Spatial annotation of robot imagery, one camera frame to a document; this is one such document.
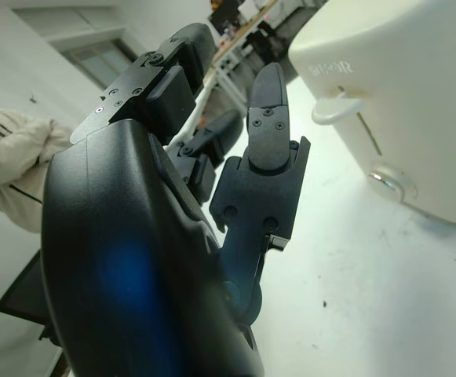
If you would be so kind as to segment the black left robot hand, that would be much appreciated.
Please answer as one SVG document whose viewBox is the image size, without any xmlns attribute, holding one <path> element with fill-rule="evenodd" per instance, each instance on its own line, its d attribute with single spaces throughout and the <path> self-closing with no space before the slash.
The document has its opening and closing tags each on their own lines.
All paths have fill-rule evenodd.
<svg viewBox="0 0 456 377">
<path fill-rule="evenodd" d="M 289 242 L 310 150 L 281 66 L 171 148 L 215 53 L 181 28 L 107 87 L 49 165 L 42 276 L 77 376 L 262 376 L 251 330 L 268 251 Z"/>
</svg>

